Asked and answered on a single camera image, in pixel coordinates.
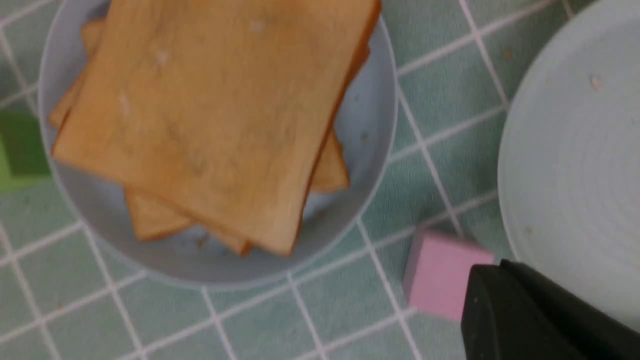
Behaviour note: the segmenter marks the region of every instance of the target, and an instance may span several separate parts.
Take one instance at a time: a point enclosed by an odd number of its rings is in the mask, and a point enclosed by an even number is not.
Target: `black object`
[[[640,360],[640,334],[508,260],[472,267],[461,327],[467,360]]]

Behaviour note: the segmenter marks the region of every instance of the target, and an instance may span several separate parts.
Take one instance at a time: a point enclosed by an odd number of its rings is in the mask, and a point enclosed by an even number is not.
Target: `toast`
[[[378,0],[114,0],[54,157],[287,255],[379,12]]]
[[[97,19],[88,22],[82,27],[81,35],[89,59],[93,56],[98,46],[104,24],[104,19]],[[369,49],[366,48],[355,60],[352,72],[348,77],[348,83],[352,82],[368,57]],[[81,73],[72,88],[51,112],[49,121],[52,125],[59,128],[63,119],[75,104],[77,95],[84,83],[85,71]],[[311,185],[312,191],[336,192],[347,188],[349,186],[349,174],[342,158],[340,143],[334,132],[330,134],[323,149],[314,172]],[[149,199],[148,195],[136,195],[131,190],[126,190],[125,194],[136,236],[142,241],[156,240],[195,224],[194,220],[167,208],[160,200]]]
[[[104,28],[105,20],[99,19],[88,22],[81,28],[81,36],[83,39],[84,50],[88,59],[93,57],[95,50],[100,43],[100,36],[102,35],[102,29]],[[76,99],[82,90],[84,85],[84,79],[86,78],[86,71],[82,70],[80,75],[76,78],[69,90],[62,96],[60,102],[49,114],[49,123],[56,128],[60,128],[69,111],[76,103]]]

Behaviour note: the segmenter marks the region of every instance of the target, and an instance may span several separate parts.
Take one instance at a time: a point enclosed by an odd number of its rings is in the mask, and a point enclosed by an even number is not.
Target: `green checkered tablecloth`
[[[417,224],[512,253],[496,168],[533,58],[589,0],[383,0],[400,109],[383,182],[332,251],[259,288],[184,290],[89,239],[52,181],[0,195],[0,359],[463,359],[407,307]],[[0,109],[35,112],[58,0],[0,0]]]

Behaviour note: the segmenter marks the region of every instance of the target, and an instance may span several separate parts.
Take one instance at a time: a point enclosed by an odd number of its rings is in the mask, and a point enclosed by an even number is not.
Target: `crumb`
[[[168,60],[169,60],[169,53],[167,53],[166,51],[158,51],[156,53],[156,63],[161,67],[165,66]]]
[[[502,54],[502,57],[506,60],[506,61],[511,61],[511,59],[513,58],[513,53],[511,52],[511,48],[508,47],[505,51],[504,54]]]
[[[602,89],[602,80],[598,76],[590,75],[589,82],[591,83],[591,87],[596,90],[596,92],[599,92],[600,89]]]
[[[208,237],[203,236],[200,239],[196,240],[196,248],[198,248],[198,250],[202,250],[204,248],[204,245],[207,245],[207,241],[208,241]]]
[[[127,98],[124,93],[121,93],[118,100],[120,101],[120,109],[122,110],[122,113],[125,116],[128,116],[131,113],[131,109],[129,107],[129,98]]]
[[[264,26],[265,26],[264,21],[261,21],[261,20],[253,20],[249,24],[249,28],[254,33],[262,33],[264,31]]]

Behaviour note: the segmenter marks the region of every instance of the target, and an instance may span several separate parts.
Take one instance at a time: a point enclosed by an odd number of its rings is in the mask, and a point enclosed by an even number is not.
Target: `white grid line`
[[[207,288],[203,287],[201,292],[202,292],[202,297],[204,298],[204,302],[205,302],[205,304],[207,304],[207,309],[209,309],[209,313],[211,314],[211,320],[213,321],[213,324],[215,324],[216,329],[218,330],[218,335],[220,336],[220,339],[222,340],[222,346],[224,346],[225,350],[227,351],[227,355],[229,356],[229,360],[237,360],[236,352],[234,351],[233,346],[231,346],[231,342],[229,341],[229,338],[227,337],[227,332],[222,327],[222,322],[220,321],[220,318],[218,317],[218,312],[216,311],[216,308],[213,306],[213,301],[211,301],[211,297],[209,296],[209,293],[207,292]]]
[[[459,48],[465,45],[471,44],[473,41],[474,41],[474,37],[471,34],[465,35],[455,40],[454,42],[451,42],[443,47],[435,49],[430,53],[426,53],[425,55],[417,58],[416,60],[412,60],[409,63],[399,67],[397,70],[398,77],[400,78],[401,76],[407,75],[412,71],[415,71],[421,67],[424,67],[445,55],[453,53],[455,50],[458,50]]]
[[[529,5],[526,8],[510,13],[509,15],[501,19],[498,19],[489,23],[488,25],[480,29],[478,33],[481,37],[484,37],[490,33],[493,33],[494,31],[504,28],[505,26],[514,24],[525,17],[533,15],[534,13],[537,13],[539,11],[542,11],[547,7],[549,7],[550,5],[555,4],[557,2],[558,0],[540,0],[537,3]]]
[[[395,163],[396,161],[400,161],[402,159],[405,159],[407,156],[411,156],[414,153],[420,151],[420,148],[422,146],[432,146],[437,142],[440,142],[442,140],[446,140],[458,133],[461,133],[464,130],[467,130],[471,127],[474,127],[476,125],[479,125],[481,123],[483,123],[486,120],[491,119],[492,117],[498,115],[500,112],[505,111],[506,109],[500,105],[500,106],[496,106],[493,109],[489,109],[487,111],[485,111],[484,113],[480,114],[480,115],[476,115],[475,117],[472,117],[470,119],[464,120],[463,122],[460,122],[457,125],[454,125],[452,127],[449,127],[447,129],[444,129],[438,133],[436,133],[435,135],[432,135],[428,138],[423,139],[422,141],[417,140],[417,142],[411,146],[408,146],[394,154],[391,154],[388,159],[387,162],[389,163]]]
[[[15,58],[13,57],[13,50],[11,50],[11,45],[9,44],[9,41],[6,39],[6,35],[4,33],[3,28],[0,28],[0,47],[4,51],[4,56],[6,58],[6,61],[9,63],[9,67],[11,68],[13,75],[15,76],[15,79],[18,81],[18,85],[20,86],[20,92],[27,92],[27,90],[29,90],[30,87],[27,84],[27,81],[24,79],[24,76],[22,75],[22,71],[20,71],[18,64],[15,62]],[[29,105],[29,110],[31,110],[32,113],[34,114],[38,113],[38,110],[36,109],[36,104],[33,102],[33,99],[30,96],[26,97],[26,102],[27,102],[27,105]]]
[[[433,178],[433,182],[436,184],[438,188],[438,192],[440,193],[440,197],[442,198],[442,202],[444,203],[445,209],[449,213],[451,218],[451,222],[453,223],[453,227],[456,229],[458,235],[462,236],[462,226],[460,226],[460,222],[456,217],[456,214],[453,211],[453,206],[451,205],[451,201],[449,200],[449,196],[447,195],[447,191],[440,180],[440,174],[438,174],[438,170],[436,169],[435,164],[433,163],[433,159],[431,159],[431,155],[427,150],[427,147],[422,143],[422,135],[420,134],[420,130],[418,129],[418,125],[415,122],[413,117],[413,112],[409,109],[409,104],[406,101],[406,97],[404,96],[404,92],[402,88],[397,86],[398,99],[400,100],[400,104],[404,109],[404,114],[406,115],[407,120],[409,121],[409,125],[411,125],[411,129],[413,130],[413,134],[415,138],[418,139],[420,143],[420,150],[422,151],[422,155],[424,156],[424,160],[427,162],[427,167],[431,172],[431,177]]]
[[[493,84],[495,85],[496,90],[498,90],[498,95],[500,96],[500,99],[502,101],[502,105],[505,108],[509,107],[509,99],[507,98],[507,95],[504,93],[504,88],[502,87],[502,83],[500,82],[500,77],[498,77],[498,73],[495,71],[495,67],[493,66],[493,63],[491,62],[491,58],[489,57],[489,53],[486,50],[486,47],[484,46],[484,42],[482,40],[482,36],[480,35],[480,32],[478,31],[478,28],[476,26],[476,22],[474,20],[473,15],[471,15],[471,10],[469,10],[469,6],[466,2],[466,0],[458,0],[458,3],[460,4],[460,7],[462,8],[462,12],[465,13],[465,17],[467,18],[467,22],[469,24],[469,27],[471,28],[471,34],[474,36],[475,40],[476,40],[476,45],[478,46],[478,49],[480,50],[480,55],[482,56],[482,59],[484,60],[484,64],[486,65],[487,70],[489,70],[489,74],[491,75],[491,79],[493,80]]]
[[[305,322],[307,323],[307,327],[309,328],[309,333],[311,333],[311,338],[314,340],[314,343],[316,344],[317,353],[320,355],[320,358],[322,360],[328,360],[326,356],[326,351],[322,345],[322,341],[320,340],[320,336],[318,335],[316,331],[316,327],[313,321],[311,320],[311,315],[309,314],[309,310],[307,309],[305,302],[302,300],[302,296],[300,296],[298,287],[294,284],[293,278],[291,277],[290,272],[287,273],[287,281],[289,282],[289,285],[291,285],[291,291],[293,292],[293,297],[296,299],[296,303],[300,308],[302,317],[305,319]]]
[[[575,16],[575,13],[573,12],[573,9],[571,9],[569,0],[562,0],[562,6],[564,8],[564,12],[566,12],[566,16],[571,20]]]
[[[43,237],[42,239],[34,242],[34,243],[30,243],[29,245],[26,245],[25,247],[21,248],[20,250],[14,251],[13,255],[17,258],[23,258],[24,256],[27,256],[29,254],[31,254],[32,252],[36,252],[40,249],[44,249],[48,246],[51,246],[53,244],[55,244],[56,242],[64,239],[65,237],[75,233],[76,231],[82,229],[83,225],[82,222],[77,221],[73,224],[67,225],[65,227],[63,227],[60,230],[57,230],[45,237]]]
[[[35,319],[35,323],[40,329],[40,333],[44,338],[45,345],[47,346],[47,349],[49,350],[51,357],[54,360],[61,360],[60,353],[58,352],[58,349],[56,348],[56,345],[54,344],[53,339],[51,338],[51,334],[49,333],[49,330],[47,329],[47,326],[42,319],[42,313],[40,312],[40,309],[36,304],[36,300],[33,297],[33,293],[31,292],[31,287],[29,286],[29,282],[27,281],[26,277],[22,273],[22,269],[20,269],[20,264],[18,263],[17,259],[13,255],[12,246],[11,246],[11,243],[9,242],[9,237],[6,231],[4,230],[4,226],[2,224],[0,224],[0,242],[2,242],[4,245],[6,255],[11,263],[13,274],[16,280],[18,280],[18,284],[20,286],[20,289],[22,290],[22,294],[24,295],[24,298],[27,300],[27,305],[31,310],[31,314]]]
[[[331,343],[325,346],[327,352],[334,351],[337,348],[343,347],[347,344],[350,344],[354,341],[364,338],[367,335],[373,334],[376,331],[380,331],[388,326],[395,324],[398,321],[397,315],[391,315],[387,318],[384,318],[373,325],[365,327],[364,329],[360,329],[356,332],[352,332],[347,336],[343,336],[342,338],[333,340]]]
[[[378,254],[376,253],[371,243],[371,239],[369,238],[369,233],[367,232],[367,229],[362,223],[362,218],[358,217],[357,223],[358,223],[358,228],[362,234],[362,239],[364,240],[364,243],[367,249],[369,250],[369,255],[373,260],[373,265],[376,267],[376,271],[378,273],[378,276],[380,276],[380,280],[382,281],[382,285],[384,286],[385,291],[387,292],[389,301],[391,301],[391,306],[394,308],[394,312],[396,313],[396,317],[398,319],[398,322],[400,323],[400,327],[404,332],[404,336],[406,337],[406,340],[409,342],[409,346],[411,347],[413,356],[414,358],[416,358],[416,360],[422,360],[422,355],[418,350],[418,346],[415,344],[415,339],[413,338],[413,334],[411,333],[411,330],[409,330],[409,326],[407,326],[406,321],[402,316],[402,311],[400,309],[400,306],[398,305],[396,294],[394,294],[394,291],[391,289],[391,283],[387,279],[387,275],[385,274],[385,270],[382,267],[382,264],[380,263],[380,259],[378,259]]]
[[[362,249],[358,251],[354,251],[351,254],[344,256],[336,261],[332,261],[330,264],[322,266],[314,271],[309,272],[308,274],[301,275],[299,278],[295,280],[296,285],[303,284],[305,282],[309,282],[319,276],[332,272],[336,269],[342,268],[348,264],[354,263],[358,261],[360,258],[363,258],[369,253],[367,249]]]
[[[494,31],[500,30],[502,28],[504,28],[505,26],[508,26],[510,24],[513,24],[517,21],[519,21],[520,19],[527,17],[529,15],[532,15],[546,7],[548,7],[551,4],[556,3],[558,0],[541,0],[537,3],[534,3],[533,5],[528,6],[527,8],[524,8],[522,10],[519,10],[517,12],[511,13],[501,19],[495,20],[487,25],[485,25],[483,28],[479,29],[478,35],[480,37],[483,37],[485,35],[488,35],[490,33],[493,33]],[[471,34],[467,34],[461,38],[458,38],[456,40],[454,40],[453,42],[444,45],[442,47],[439,47],[438,49],[435,49],[433,51],[430,51],[420,57],[418,57],[415,60],[409,61],[407,64],[402,65],[398,68],[397,73],[398,73],[398,77],[402,77],[405,76],[419,68],[425,67],[426,65],[429,65],[430,63],[434,62],[437,59],[440,59],[443,56],[446,56],[448,54],[453,53],[454,51],[471,44],[472,42],[474,42],[475,40],[475,36],[473,33]]]
[[[2,101],[0,101],[0,109],[13,104],[15,101],[18,101],[23,97],[25,98],[25,101],[26,101],[29,95],[31,95],[31,93],[36,90],[38,90],[38,83],[35,83],[29,86],[25,91],[19,91],[13,95],[9,95],[8,97],[5,97]]]
[[[21,9],[15,10],[11,14],[7,15],[5,18],[0,19],[0,28],[4,28],[8,26],[14,21],[20,19],[21,17],[24,17],[51,2],[53,2],[53,0],[38,0]]]
[[[100,272],[102,272],[102,277],[104,278],[104,282],[107,284],[107,290],[111,294],[111,297],[113,298],[113,301],[115,302],[116,307],[118,308],[118,312],[120,313],[120,316],[122,317],[122,321],[124,322],[125,328],[127,329],[127,333],[129,334],[129,337],[131,338],[131,341],[133,343],[133,347],[136,349],[136,353],[140,356],[141,360],[147,360],[147,356],[145,354],[143,354],[142,351],[141,351],[142,350],[142,344],[140,343],[140,338],[138,337],[138,334],[136,333],[136,329],[133,327],[133,323],[131,322],[131,318],[129,318],[129,312],[127,311],[126,307],[122,303],[122,299],[120,298],[120,294],[118,294],[118,291],[115,289],[115,286],[113,285],[113,280],[111,279],[111,275],[109,274],[109,269],[107,269],[107,264],[104,263],[104,259],[102,258],[102,254],[100,253],[100,250],[98,249],[98,245],[96,245],[96,243],[95,243],[95,239],[93,238],[93,233],[91,233],[91,231],[89,231],[89,229],[87,229],[85,227],[84,228],[84,234],[85,234],[85,236],[87,238],[87,242],[89,244],[89,247],[91,247],[91,252],[93,253],[93,256],[95,257],[95,260],[98,263],[98,267],[100,268]]]
[[[179,332],[175,332],[163,339],[157,340],[149,345],[147,345],[142,351],[145,354],[152,354],[154,351],[158,351],[161,348],[167,347],[171,344],[174,344],[182,339],[188,338],[191,335],[194,335],[210,326],[214,325],[214,321],[212,318],[208,318],[202,322],[199,322],[195,325],[184,328]],[[129,354],[121,357],[121,359],[135,359],[136,354]]]
[[[230,309],[223,311],[220,314],[220,320],[221,321],[225,321],[226,319],[230,318],[231,316],[237,315],[239,313],[242,313],[245,310],[251,309],[253,307],[255,307],[256,305],[259,305],[269,299],[272,299],[284,292],[286,292],[287,290],[289,290],[291,288],[291,286],[287,283],[284,285],[280,285],[275,289],[271,289],[263,294],[260,294],[254,298],[251,298],[245,302],[240,303],[240,305],[231,307]]]

